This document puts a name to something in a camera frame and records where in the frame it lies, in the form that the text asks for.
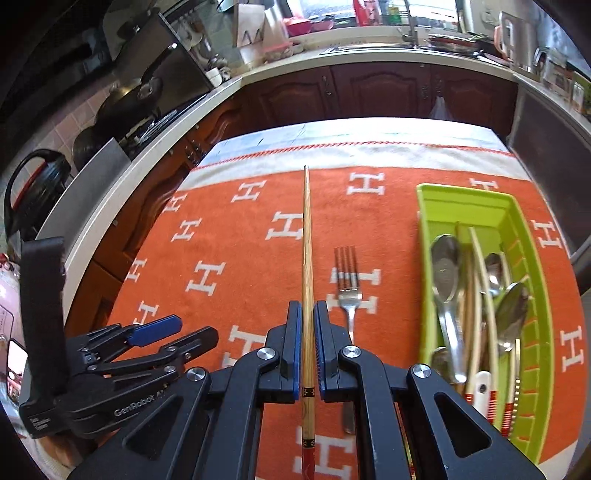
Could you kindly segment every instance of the table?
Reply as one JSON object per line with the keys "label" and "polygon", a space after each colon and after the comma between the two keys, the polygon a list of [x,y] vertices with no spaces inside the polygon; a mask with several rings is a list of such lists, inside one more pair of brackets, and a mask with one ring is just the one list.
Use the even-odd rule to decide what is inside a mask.
{"label": "table", "polygon": [[[418,355],[416,185],[472,186],[517,198],[537,243],[553,315],[553,405],[539,467],[551,480],[562,478],[584,411],[583,310],[551,212],[518,160],[488,129],[419,119],[347,119],[221,142],[164,208],[109,323],[144,323],[175,313],[184,321],[181,334],[212,325],[220,334],[217,348],[189,364],[209,370],[233,365],[258,348],[267,330],[284,322],[287,302],[301,299],[305,164],[311,169],[314,296],[327,301],[333,322],[344,323],[335,301],[333,248],[356,245],[365,302],[356,316],[355,341],[399,367],[412,365]],[[522,408],[519,414],[528,413]],[[300,415],[299,405],[265,408],[259,478],[299,478]],[[356,478],[355,442],[341,430],[340,406],[317,403],[316,433],[319,478]],[[524,446],[528,440],[515,442]]]}

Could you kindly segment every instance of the fork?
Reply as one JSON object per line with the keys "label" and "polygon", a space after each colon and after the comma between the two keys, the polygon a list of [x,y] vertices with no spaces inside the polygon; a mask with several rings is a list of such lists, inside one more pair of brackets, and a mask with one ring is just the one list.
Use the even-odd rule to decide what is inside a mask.
{"label": "fork", "polygon": [[[335,248],[336,282],[339,289],[339,307],[347,313],[347,330],[351,343],[353,341],[353,328],[355,326],[355,310],[361,305],[363,295],[359,288],[359,270],[357,269],[357,257],[355,247]],[[342,410],[343,430],[346,433],[355,433],[355,412],[353,403],[343,403]]]}

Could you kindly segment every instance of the cutlery tray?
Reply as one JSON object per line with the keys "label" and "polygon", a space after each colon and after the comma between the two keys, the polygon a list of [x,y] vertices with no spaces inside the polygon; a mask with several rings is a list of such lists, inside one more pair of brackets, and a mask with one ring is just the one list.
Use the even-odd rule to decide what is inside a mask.
{"label": "cutlery tray", "polygon": [[[522,281],[530,292],[528,316],[521,333],[521,386],[511,442],[530,460],[538,463],[552,404],[554,343],[551,310],[540,259],[519,204],[513,196],[505,193],[435,184],[417,186],[417,195],[423,257],[420,361],[430,364],[433,351],[444,345],[433,300],[431,244],[444,233],[455,235],[457,223],[458,240],[469,244],[468,227],[473,226],[484,256],[504,251],[512,281]],[[495,422],[499,430],[508,375],[509,355],[504,355],[499,359]]]}

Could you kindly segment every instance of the metal bolt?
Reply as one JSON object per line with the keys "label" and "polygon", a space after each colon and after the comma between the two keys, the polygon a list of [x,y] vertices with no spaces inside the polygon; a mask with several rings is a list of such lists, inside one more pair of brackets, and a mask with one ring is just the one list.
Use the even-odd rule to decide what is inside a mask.
{"label": "metal bolt", "polygon": [[431,375],[431,369],[424,364],[418,364],[413,367],[413,374],[419,378],[427,378]]}
{"label": "metal bolt", "polygon": [[361,355],[361,348],[355,345],[347,345],[343,348],[343,355],[347,358],[357,358]]}
{"label": "metal bolt", "polygon": [[259,348],[256,356],[261,360],[269,360],[275,356],[275,351],[270,346],[264,346],[263,348]]}
{"label": "metal bolt", "polygon": [[198,382],[205,377],[205,370],[201,367],[193,367],[187,370],[187,378],[191,382]]}

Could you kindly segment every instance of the white plastic bag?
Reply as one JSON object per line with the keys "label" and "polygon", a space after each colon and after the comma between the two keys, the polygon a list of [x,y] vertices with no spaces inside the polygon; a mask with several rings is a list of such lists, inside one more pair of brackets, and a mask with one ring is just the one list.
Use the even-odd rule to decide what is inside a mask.
{"label": "white plastic bag", "polygon": [[447,120],[449,122],[453,122],[453,117],[447,109],[445,99],[443,97],[437,97],[437,100],[435,100],[435,106],[429,114],[429,118],[433,120]]}

